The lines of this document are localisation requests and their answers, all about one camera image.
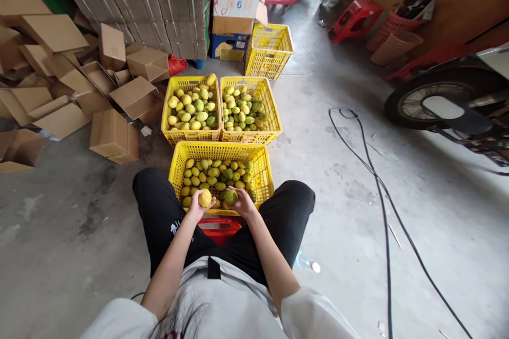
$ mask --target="blue box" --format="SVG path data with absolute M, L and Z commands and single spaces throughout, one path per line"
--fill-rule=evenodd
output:
M 227 61 L 244 61 L 249 34 L 212 34 L 212 58 Z

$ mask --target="red stool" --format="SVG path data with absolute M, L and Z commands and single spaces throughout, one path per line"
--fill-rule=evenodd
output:
M 428 70 L 433 66 L 443 64 L 455 58 L 465 57 L 468 53 L 476 51 L 475 48 L 468 45 L 441 45 L 428 53 L 425 53 L 419 58 L 407 63 L 397 72 L 392 73 L 386 77 L 390 81 L 396 77 L 401 78 L 403 81 L 409 81 L 420 70 Z
M 198 225 L 200 224 L 229 225 L 227 228 L 203 229 L 203 233 L 209 236 L 217 245 L 225 244 L 230 238 L 232 238 L 235 233 L 237 233 L 237 230 L 242 228 L 242 226 L 237 221 L 233 221 L 229 218 L 205 218 L 200 220 Z
M 332 28 L 329 29 L 329 37 L 335 43 L 340 43 L 344 38 L 362 40 L 382 12 L 383 8 L 375 2 L 354 0 Z

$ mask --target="black pants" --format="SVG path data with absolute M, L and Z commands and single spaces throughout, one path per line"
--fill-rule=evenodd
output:
M 186 212 L 171 183 L 156 168 L 138 172 L 134 177 L 133 191 L 145 230 L 152 277 Z M 293 267 L 301 246 L 309 215 L 313 212 L 314 200 L 311 188 L 302 182 L 290 180 L 260 206 L 260 214 L 290 267 Z M 247 226 L 222 246 L 215 244 L 196 227 L 185 266 L 202 256 L 216 256 L 228 261 L 257 282 L 267 285 L 255 242 Z

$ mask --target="hand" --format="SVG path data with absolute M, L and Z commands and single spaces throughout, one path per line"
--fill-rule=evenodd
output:
M 246 221 L 251 217 L 260 214 L 258 209 L 256 209 L 255 203 L 253 203 L 245 189 L 234 188 L 232 186 L 229 186 L 228 189 L 236 191 L 237 195 L 239 195 L 239 199 L 235 205 L 230 206 L 230 208 L 240 214 L 240 216 L 242 216 Z
M 189 206 L 189 209 L 187 211 L 188 215 L 191 215 L 197 219 L 196 224 L 198 224 L 198 222 L 201 220 L 203 214 L 210 208 L 212 208 L 214 206 L 214 203 L 216 202 L 216 198 L 213 197 L 212 201 L 210 202 L 210 205 L 207 208 L 202 207 L 200 205 L 200 202 L 198 201 L 198 196 L 200 196 L 202 192 L 203 190 L 195 192 L 195 194 L 192 196 L 191 205 Z

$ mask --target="white sleeve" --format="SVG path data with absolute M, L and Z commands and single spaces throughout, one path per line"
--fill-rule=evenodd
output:
M 156 325 L 155 315 L 146 308 L 119 298 L 104 306 L 81 339 L 149 338 Z
M 301 287 L 281 301 L 281 323 L 290 339 L 356 338 L 343 322 L 330 300 L 310 288 Z

